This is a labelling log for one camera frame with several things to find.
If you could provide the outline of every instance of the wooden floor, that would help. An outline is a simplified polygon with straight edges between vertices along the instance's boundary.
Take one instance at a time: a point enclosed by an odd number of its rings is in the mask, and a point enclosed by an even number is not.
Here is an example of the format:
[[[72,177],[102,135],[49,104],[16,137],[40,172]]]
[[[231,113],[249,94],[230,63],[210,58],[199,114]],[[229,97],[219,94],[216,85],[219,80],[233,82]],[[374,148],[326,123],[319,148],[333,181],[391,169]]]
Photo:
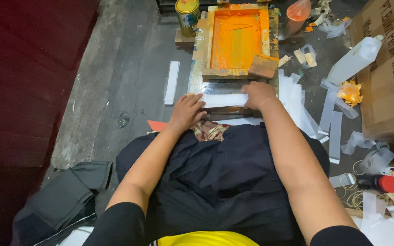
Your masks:
[[[331,9],[337,18],[354,17],[367,1],[334,0]],[[274,3],[282,13],[285,4]],[[44,185],[59,172],[81,161],[114,161],[119,151],[134,138],[145,135],[150,128],[147,120],[169,120],[171,106],[165,106],[168,69],[171,60],[180,62],[176,98],[187,92],[192,49],[176,49],[178,21],[175,13],[159,14],[156,2],[103,0],[98,22],[80,64],[78,77],[69,99],[52,156],[52,167]],[[319,84],[323,77],[348,50],[348,36],[326,40],[326,33],[305,34],[305,43],[317,52],[318,66],[302,69],[297,60],[282,68],[285,74],[299,73],[306,90],[305,107],[320,121],[326,90]],[[304,43],[280,45],[280,57],[293,56],[293,50]],[[361,131],[361,117],[350,120],[343,116],[342,143],[352,131]],[[331,176],[352,171],[355,161],[369,152],[356,149],[353,155],[341,156],[339,165],[331,164]],[[112,188],[96,198],[97,213],[104,211],[117,187],[116,174]]]

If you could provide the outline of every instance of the red cap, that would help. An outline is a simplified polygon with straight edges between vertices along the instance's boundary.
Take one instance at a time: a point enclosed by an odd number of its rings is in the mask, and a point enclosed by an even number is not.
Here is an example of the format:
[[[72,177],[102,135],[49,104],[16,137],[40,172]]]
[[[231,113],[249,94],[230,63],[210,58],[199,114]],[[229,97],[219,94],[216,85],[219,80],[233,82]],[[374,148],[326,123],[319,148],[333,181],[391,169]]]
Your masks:
[[[394,177],[384,175],[378,181],[380,187],[387,193],[394,193]]]

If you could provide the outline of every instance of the white plastic jug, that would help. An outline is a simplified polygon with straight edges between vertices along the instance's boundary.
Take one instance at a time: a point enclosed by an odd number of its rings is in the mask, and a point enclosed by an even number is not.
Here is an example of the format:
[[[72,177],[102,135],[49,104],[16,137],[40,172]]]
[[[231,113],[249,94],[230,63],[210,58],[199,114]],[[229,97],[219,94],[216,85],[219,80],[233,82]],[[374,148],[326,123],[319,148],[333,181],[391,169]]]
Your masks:
[[[382,35],[378,35],[375,38],[365,37],[332,66],[326,80],[340,85],[374,62],[381,48],[383,38]]]

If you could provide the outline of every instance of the gold paint can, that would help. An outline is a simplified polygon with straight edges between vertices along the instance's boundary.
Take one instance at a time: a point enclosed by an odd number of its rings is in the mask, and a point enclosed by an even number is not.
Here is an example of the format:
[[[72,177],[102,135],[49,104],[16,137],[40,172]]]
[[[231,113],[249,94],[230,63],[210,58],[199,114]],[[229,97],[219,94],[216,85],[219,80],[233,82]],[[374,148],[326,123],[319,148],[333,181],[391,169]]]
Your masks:
[[[199,6],[199,0],[177,0],[176,12],[183,37],[193,38],[196,36]]]

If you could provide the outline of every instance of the black sleeve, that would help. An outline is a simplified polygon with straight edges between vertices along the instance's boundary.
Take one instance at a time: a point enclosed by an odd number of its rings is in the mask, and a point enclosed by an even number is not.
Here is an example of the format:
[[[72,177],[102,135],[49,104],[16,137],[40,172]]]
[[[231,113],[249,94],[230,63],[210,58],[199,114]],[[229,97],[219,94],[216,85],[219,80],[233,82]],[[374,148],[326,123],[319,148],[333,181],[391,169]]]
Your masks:
[[[309,246],[373,246],[359,230],[350,226],[331,226],[314,235]]]
[[[144,241],[144,221],[140,206],[131,202],[115,204],[98,219],[83,246],[139,246]]]

